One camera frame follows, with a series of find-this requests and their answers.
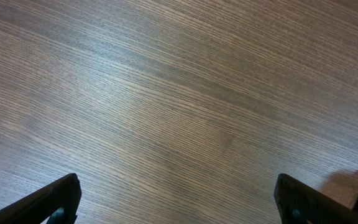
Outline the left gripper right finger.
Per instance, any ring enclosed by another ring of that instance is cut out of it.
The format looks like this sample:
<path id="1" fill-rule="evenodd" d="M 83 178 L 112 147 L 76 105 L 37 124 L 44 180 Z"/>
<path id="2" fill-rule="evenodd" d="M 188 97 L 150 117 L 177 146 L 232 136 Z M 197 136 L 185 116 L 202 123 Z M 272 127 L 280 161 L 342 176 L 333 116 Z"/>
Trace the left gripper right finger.
<path id="1" fill-rule="evenodd" d="M 358 198 L 352 209 L 288 174 L 279 174 L 274 199 L 283 224 L 358 224 Z"/>

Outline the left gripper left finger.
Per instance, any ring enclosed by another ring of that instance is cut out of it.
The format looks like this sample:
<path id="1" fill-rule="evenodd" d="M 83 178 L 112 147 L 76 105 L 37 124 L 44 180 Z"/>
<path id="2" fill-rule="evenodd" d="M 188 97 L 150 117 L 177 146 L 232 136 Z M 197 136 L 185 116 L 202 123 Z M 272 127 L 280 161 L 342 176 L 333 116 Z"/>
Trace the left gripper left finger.
<path id="1" fill-rule="evenodd" d="M 74 224 L 80 200 L 80 181 L 70 173 L 1 209 L 0 224 Z"/>

